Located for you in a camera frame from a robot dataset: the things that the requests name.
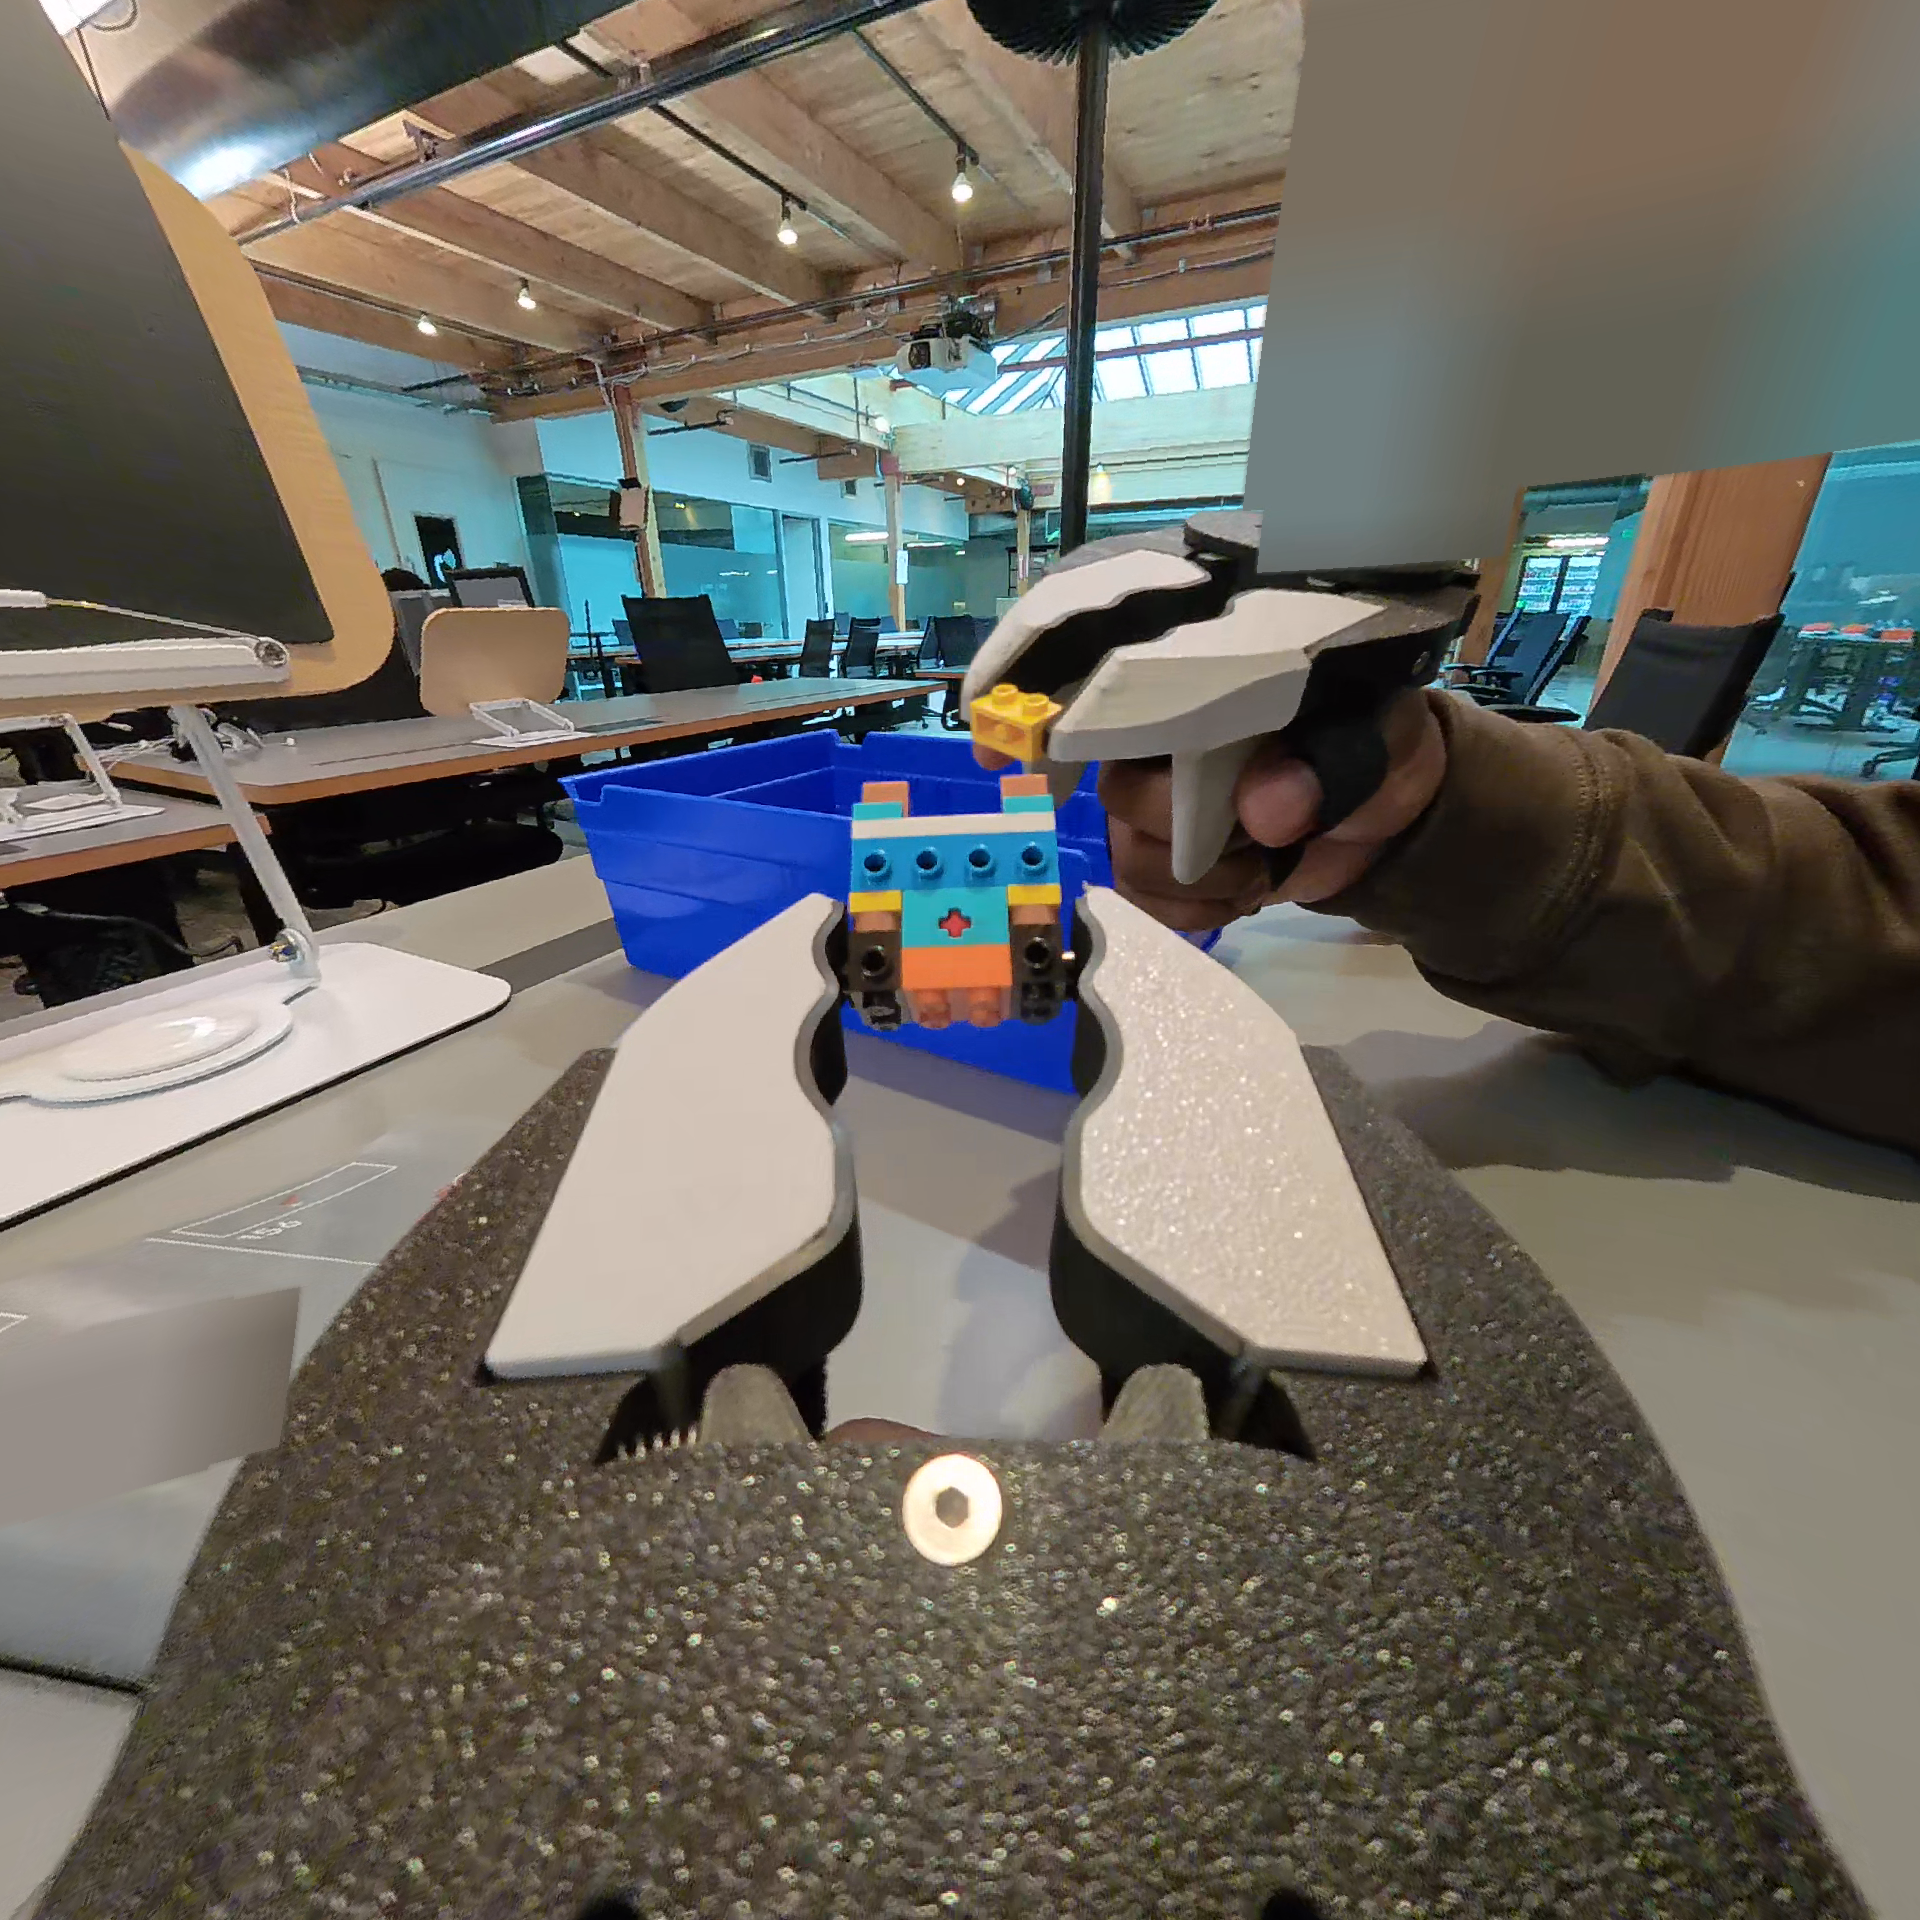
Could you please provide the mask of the grey building instruction booklet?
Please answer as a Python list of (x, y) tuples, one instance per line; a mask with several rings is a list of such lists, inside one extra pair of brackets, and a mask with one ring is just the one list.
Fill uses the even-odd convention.
[(139, 1687), (302, 1353), (454, 1183), (454, 1137), (0, 1286), (0, 1661)]

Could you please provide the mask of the white tablet stand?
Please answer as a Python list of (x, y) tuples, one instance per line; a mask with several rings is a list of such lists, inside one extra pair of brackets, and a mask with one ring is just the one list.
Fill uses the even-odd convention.
[(506, 978), (416, 962), (389, 945), (323, 945), (238, 776), (213, 752), (213, 697), (286, 697), (292, 656), (277, 641), (87, 641), (7, 651), (0, 713), (54, 719), (170, 707), (213, 808), (267, 881), (277, 938), (227, 968), (154, 978), (68, 1013), (40, 1013), (0, 1036), (0, 1225), (49, 1214), (124, 1164), (154, 1164), (202, 1137), (389, 1063), (439, 1031), (460, 1031), (515, 997)]

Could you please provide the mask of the small multicoloured brick model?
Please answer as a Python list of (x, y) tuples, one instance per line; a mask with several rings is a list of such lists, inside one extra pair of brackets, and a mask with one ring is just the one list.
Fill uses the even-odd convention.
[(868, 1031), (1054, 1022), (1069, 997), (1054, 794), (1002, 776), (1002, 808), (923, 817), (911, 780), (846, 808), (836, 992)]

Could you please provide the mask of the person's right hand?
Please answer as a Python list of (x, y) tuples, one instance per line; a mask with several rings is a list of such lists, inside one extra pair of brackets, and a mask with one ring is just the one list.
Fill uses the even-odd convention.
[(1290, 744), (1257, 744), (1235, 780), (1226, 856), (1201, 881), (1172, 881), (1170, 766), (1106, 757), (1093, 802), (1114, 838), (1114, 888), (1186, 938), (1218, 938), (1261, 902), (1329, 902), (1443, 802), (1443, 776), (1447, 734), (1420, 687), (1387, 713), (1387, 780), (1341, 821), (1316, 821), (1316, 776), (1290, 757)]

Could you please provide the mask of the rounded wooden panel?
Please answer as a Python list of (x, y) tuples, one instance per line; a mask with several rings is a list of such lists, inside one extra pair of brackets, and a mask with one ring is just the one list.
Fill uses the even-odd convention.
[(563, 707), (568, 605), (428, 605), (416, 634), (416, 707), (454, 719), (469, 707)]

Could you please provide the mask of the black office chair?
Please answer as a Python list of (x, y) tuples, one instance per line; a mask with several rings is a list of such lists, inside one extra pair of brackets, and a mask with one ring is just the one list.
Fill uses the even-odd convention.
[(1779, 651), (1780, 618), (1680, 623), (1650, 605), (1584, 713), (1584, 734), (1650, 734), (1659, 752), (1715, 757)]
[(628, 660), (624, 660), (628, 697), (678, 697), (678, 687), (738, 687), (742, 679), (705, 591), (678, 591), (678, 601), (628, 601), (624, 591), (624, 623), (628, 623)]

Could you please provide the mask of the black pole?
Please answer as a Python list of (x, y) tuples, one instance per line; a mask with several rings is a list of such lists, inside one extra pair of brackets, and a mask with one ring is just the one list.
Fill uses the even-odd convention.
[(1054, 551), (1089, 547), (1089, 432), (1093, 432), (1093, 270), (1106, 270), (1106, 110), (1114, 56), (1186, 38), (1208, 0), (969, 0), (988, 48), (1069, 61), (1069, 300), (1062, 300), (1062, 504)]

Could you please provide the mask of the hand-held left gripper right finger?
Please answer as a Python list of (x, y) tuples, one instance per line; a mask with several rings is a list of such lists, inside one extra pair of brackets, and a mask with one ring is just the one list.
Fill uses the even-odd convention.
[(1271, 1422), (1277, 1364), (1420, 1376), (1420, 1334), (1290, 1013), (1114, 888), (1069, 902), (1069, 1129), (1050, 1305), (1106, 1409), (1186, 1364)]

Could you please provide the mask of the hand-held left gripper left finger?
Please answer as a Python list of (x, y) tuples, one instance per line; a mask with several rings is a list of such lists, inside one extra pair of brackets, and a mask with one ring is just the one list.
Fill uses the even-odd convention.
[(833, 953), (836, 902), (798, 894), (614, 1036), (485, 1376), (649, 1376), (692, 1409), (751, 1363), (824, 1409), (863, 1305)]

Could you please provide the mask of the blue plastic bin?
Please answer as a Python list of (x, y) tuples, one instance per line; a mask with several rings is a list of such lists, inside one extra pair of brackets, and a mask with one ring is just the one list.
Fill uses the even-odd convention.
[[(692, 1076), (705, 1063), (742, 1063), (738, 1013), (765, 1013), (757, 986), (724, 997), (724, 986), (678, 992), (705, 962), (742, 945), (757, 917), (790, 909), (798, 894), (846, 894), (846, 821), (863, 780), (907, 780), (911, 817), (988, 817), (1002, 776), (979, 766), (969, 744), (932, 734), (765, 734), (724, 752), (678, 752), (649, 766), (594, 766), (568, 776), (594, 873), (608, 888), (624, 962), (643, 978), (668, 978), (668, 992), (624, 1031), (624, 1055), (655, 1063), (667, 1076)], [(1054, 881), (1062, 909), (1089, 881), (1114, 881), (1114, 821), (1093, 808), (1093, 776), (1069, 780), (1054, 808)], [(857, 1050), (890, 1055), (940, 1055), (969, 1075), (1002, 1075), (1020, 1087), (1069, 1092), (1089, 1050), (1078, 1007), (1050, 1022), (940, 1022), (940, 1031), (868, 1031), (836, 1007)]]

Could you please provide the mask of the wooden framed black screen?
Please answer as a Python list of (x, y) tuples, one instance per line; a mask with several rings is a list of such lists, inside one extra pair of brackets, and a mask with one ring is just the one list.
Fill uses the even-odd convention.
[(389, 591), (238, 241), (0, 4), (0, 713), (334, 697)]

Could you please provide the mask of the ceiling projector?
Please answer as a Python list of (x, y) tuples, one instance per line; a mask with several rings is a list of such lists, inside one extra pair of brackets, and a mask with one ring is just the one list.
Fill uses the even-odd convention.
[(895, 343), (895, 372), (925, 391), (983, 391), (1002, 372), (988, 362), (988, 310), (983, 300), (940, 300)]

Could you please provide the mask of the background office desk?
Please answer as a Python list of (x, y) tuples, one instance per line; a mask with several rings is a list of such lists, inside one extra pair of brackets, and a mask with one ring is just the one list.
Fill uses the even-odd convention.
[(367, 730), (267, 734), (259, 752), (227, 752), (227, 776), (247, 794), (247, 808), (292, 808), (292, 802), (545, 766), (545, 757), (628, 752), (628, 744), (705, 744), (765, 719), (863, 713), (907, 697), (932, 697), (932, 679), (751, 679), (751, 687), (608, 697), (608, 707), (563, 707), (572, 730), (553, 744), (485, 734), (482, 719), (367, 719)]

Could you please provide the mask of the person's right forearm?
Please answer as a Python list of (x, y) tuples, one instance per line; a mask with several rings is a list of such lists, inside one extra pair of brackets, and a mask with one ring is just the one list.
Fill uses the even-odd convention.
[(1435, 808), (1316, 909), (1622, 1076), (1920, 1155), (1920, 780), (1728, 776), (1435, 697)]

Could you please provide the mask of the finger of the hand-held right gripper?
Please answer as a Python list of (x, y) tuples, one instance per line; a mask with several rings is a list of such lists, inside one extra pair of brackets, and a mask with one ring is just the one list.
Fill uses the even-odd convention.
[(1218, 618), (1218, 577), (1186, 551), (1106, 551), (1038, 577), (979, 651), (969, 707), (988, 687), (1062, 697), (1114, 651)]
[(1277, 734), (1309, 660), (1377, 618), (1387, 601), (1351, 591), (1235, 591), (1226, 618), (1114, 651), (1050, 730), (1050, 757), (1170, 757)]

